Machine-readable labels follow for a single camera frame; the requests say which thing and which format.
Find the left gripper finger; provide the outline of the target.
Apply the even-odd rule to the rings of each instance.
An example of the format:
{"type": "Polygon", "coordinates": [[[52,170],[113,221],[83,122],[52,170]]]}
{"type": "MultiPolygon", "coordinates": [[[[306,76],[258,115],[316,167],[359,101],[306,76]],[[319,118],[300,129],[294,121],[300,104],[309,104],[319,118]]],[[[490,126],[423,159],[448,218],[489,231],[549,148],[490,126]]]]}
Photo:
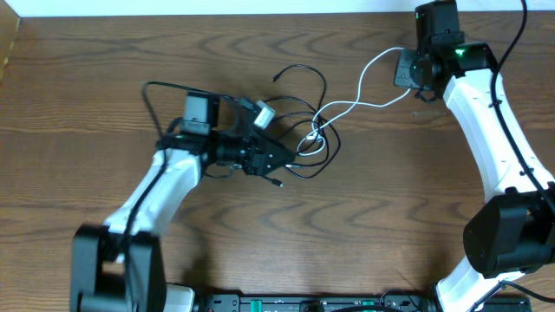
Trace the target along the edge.
{"type": "Polygon", "coordinates": [[[260,133],[258,135],[259,150],[267,156],[272,155],[273,159],[282,161],[294,161],[296,154],[281,142],[260,133]]]}
{"type": "Polygon", "coordinates": [[[255,154],[251,160],[251,175],[265,176],[288,163],[287,157],[277,154],[255,154]]]}

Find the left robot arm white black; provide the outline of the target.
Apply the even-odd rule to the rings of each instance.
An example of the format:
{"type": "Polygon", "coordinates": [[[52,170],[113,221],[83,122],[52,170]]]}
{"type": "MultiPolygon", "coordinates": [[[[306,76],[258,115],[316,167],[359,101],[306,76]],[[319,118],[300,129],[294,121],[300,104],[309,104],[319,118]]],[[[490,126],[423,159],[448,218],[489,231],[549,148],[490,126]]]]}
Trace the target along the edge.
{"type": "Polygon", "coordinates": [[[264,101],[232,100],[236,121],[217,129],[217,94],[191,92],[182,116],[156,144],[146,176],[101,225],[82,225],[72,242],[72,311],[201,311],[187,286],[168,283],[160,240],[186,195],[211,165],[266,179],[291,164],[294,152],[267,137],[275,110],[264,101]]]}

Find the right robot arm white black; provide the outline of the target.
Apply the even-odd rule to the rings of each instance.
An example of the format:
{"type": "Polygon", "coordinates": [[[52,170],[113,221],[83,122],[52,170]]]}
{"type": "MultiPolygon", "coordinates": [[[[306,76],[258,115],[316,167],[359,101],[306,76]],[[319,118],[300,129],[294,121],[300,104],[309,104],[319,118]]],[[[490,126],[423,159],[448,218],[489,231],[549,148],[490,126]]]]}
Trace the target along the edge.
{"type": "Polygon", "coordinates": [[[466,42],[457,4],[415,9],[417,46],[402,51],[394,83],[425,102],[441,100],[465,134],[485,204],[463,231],[465,255],[423,311],[480,311],[501,289],[554,261],[554,177],[529,145],[510,107],[496,59],[466,42]]]}

